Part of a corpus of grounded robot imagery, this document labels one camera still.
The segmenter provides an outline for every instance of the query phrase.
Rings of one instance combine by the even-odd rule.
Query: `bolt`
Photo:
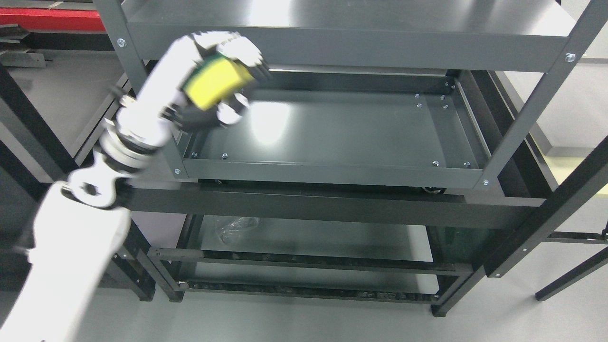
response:
[[[575,60],[576,60],[576,54],[573,54],[572,52],[569,52],[566,54],[566,62],[572,63]]]

